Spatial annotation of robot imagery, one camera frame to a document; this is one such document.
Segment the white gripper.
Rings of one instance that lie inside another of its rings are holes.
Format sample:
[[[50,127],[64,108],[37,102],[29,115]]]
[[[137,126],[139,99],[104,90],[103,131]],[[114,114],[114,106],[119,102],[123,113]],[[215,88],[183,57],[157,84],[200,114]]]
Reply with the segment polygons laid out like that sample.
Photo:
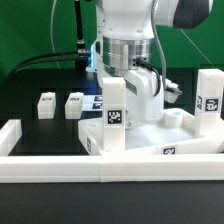
[[[176,83],[166,79],[166,88],[158,86],[162,81],[156,73],[139,68],[124,75],[126,82],[126,128],[131,129],[162,119],[164,102],[174,103],[182,94]]]

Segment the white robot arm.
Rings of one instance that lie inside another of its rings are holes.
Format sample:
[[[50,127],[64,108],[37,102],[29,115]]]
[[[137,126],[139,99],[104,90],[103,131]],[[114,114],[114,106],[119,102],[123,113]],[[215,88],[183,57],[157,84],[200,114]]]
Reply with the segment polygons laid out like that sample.
[[[156,28],[193,29],[209,16],[213,0],[96,0],[97,39],[92,45],[103,89],[103,119],[109,127],[157,122],[164,103],[182,94],[151,64]]]

